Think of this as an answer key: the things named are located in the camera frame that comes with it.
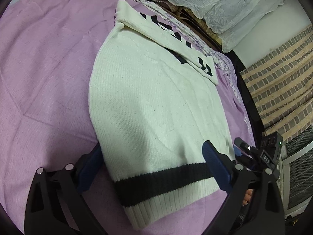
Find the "person's right hand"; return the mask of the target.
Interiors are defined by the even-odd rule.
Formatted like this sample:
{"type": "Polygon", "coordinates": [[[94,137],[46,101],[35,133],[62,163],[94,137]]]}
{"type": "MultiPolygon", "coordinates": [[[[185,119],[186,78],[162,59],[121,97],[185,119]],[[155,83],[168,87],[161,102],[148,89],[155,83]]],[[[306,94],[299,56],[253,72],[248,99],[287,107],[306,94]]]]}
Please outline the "person's right hand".
{"type": "Polygon", "coordinates": [[[253,192],[254,192],[253,189],[248,189],[248,190],[246,190],[244,199],[243,199],[243,201],[242,201],[242,206],[246,206],[246,205],[251,201],[253,192]]]}

